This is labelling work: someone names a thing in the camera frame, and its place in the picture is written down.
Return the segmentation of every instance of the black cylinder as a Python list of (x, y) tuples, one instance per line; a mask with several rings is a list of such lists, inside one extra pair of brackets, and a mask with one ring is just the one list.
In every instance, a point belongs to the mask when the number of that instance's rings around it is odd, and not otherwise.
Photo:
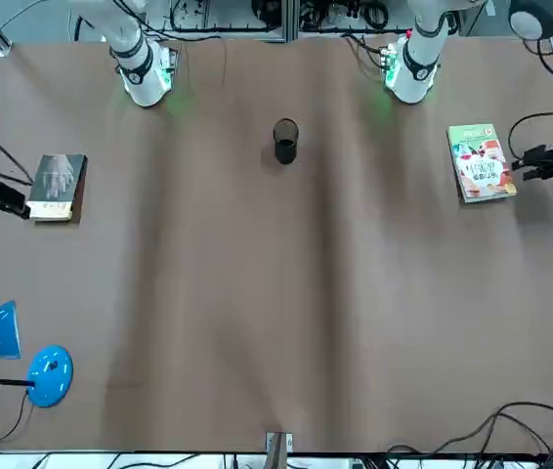
[(275, 124), (275, 157), (280, 164), (291, 164), (296, 159), (298, 126), (292, 119), (281, 119)]

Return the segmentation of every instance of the book cover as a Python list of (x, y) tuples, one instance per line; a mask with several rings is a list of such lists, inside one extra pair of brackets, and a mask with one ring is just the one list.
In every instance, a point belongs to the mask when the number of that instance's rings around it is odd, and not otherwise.
[(29, 201), (26, 203), (31, 209), (31, 220), (70, 220), (77, 183), (85, 161), (84, 154), (42, 156), (35, 173)]
[(510, 165), (492, 124), (450, 127), (448, 139), (465, 202), (481, 202), (517, 193)]

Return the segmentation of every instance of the colorful book cover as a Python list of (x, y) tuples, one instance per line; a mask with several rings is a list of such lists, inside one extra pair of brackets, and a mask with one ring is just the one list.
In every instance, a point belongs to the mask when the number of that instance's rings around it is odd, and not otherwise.
[(450, 127), (448, 139), (465, 202), (481, 202), (517, 193), (510, 165), (492, 124)]

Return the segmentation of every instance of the brown table surface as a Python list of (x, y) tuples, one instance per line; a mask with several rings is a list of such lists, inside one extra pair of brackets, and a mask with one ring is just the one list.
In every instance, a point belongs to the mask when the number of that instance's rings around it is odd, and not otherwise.
[[(260, 451), (284, 430), (297, 451), (424, 450), (508, 401), (553, 405), (553, 181), (462, 206), (447, 142), (449, 125), (493, 122), (506, 147), (518, 118), (553, 110), (521, 43), (450, 40), (417, 107), (344, 40), (185, 52), (151, 109), (105, 44), (0, 60), (0, 142), (31, 171), (43, 153), (90, 157), (80, 226), (0, 214), (0, 303), (18, 301), (22, 344), (0, 375), (50, 343), (74, 359), (65, 400), (0, 448)], [(286, 168), (282, 117), (301, 131)], [(515, 146), (541, 143), (553, 118)], [(0, 387), (0, 435), (20, 399)], [(553, 414), (515, 414), (553, 439)], [(501, 421), (489, 450), (536, 448)]]

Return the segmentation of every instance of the blue desk lamp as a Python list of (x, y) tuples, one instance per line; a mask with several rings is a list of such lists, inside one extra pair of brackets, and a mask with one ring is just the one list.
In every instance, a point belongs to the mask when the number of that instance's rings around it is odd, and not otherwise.
[[(16, 316), (16, 302), (0, 306), (0, 359), (19, 359), (21, 342)], [(72, 381), (72, 358), (59, 345), (42, 349), (33, 358), (26, 380), (2, 379), (0, 384), (25, 386), (33, 405), (50, 407), (57, 404), (68, 392)]]

